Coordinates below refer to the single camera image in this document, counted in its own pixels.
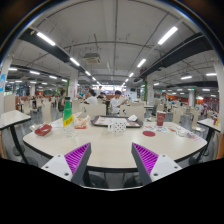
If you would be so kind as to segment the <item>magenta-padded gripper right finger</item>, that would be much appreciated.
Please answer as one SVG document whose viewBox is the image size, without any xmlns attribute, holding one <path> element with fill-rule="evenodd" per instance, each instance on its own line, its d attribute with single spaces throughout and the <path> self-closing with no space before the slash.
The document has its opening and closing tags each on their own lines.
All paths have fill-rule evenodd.
<svg viewBox="0 0 224 224">
<path fill-rule="evenodd" d="M 131 153 L 143 185 L 147 185 L 181 170 L 181 167 L 168 155 L 158 155 L 136 143 L 132 144 Z"/>
</svg>

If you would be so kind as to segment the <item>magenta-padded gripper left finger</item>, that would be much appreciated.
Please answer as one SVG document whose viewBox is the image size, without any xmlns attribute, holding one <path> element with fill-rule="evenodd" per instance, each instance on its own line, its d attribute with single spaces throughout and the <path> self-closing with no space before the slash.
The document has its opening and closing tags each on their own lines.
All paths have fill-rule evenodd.
<svg viewBox="0 0 224 224">
<path fill-rule="evenodd" d="M 65 155 L 55 155 L 42 169 L 77 185 L 82 185 L 90 155 L 91 144 L 87 143 Z"/>
</svg>

